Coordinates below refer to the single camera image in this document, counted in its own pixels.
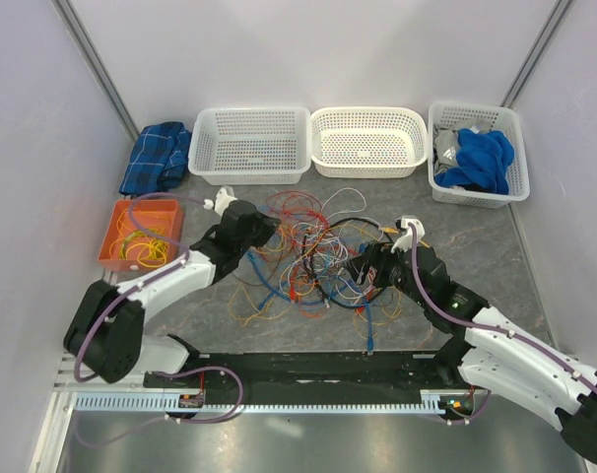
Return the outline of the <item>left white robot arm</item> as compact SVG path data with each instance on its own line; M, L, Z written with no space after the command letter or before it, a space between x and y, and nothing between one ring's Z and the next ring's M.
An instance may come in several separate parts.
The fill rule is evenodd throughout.
M245 200L217 203L220 221L183 254L142 277L111 285L104 280L87 288L63 339L75 356L73 376L80 383L95 378L115 384L134 371L165 375L178 387L199 376L193 349L174 335L144 334L146 322L191 293L229 276L251 248L265 245L281 221Z

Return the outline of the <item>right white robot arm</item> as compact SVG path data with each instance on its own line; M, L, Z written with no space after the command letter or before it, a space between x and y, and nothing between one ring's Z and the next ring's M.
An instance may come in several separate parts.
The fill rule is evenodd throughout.
M597 465L597 369L520 328L486 299L452 280L433 248L369 244L346 264L358 283L392 288L420 306L449 340L434 375L443 386L487 389L528 410Z

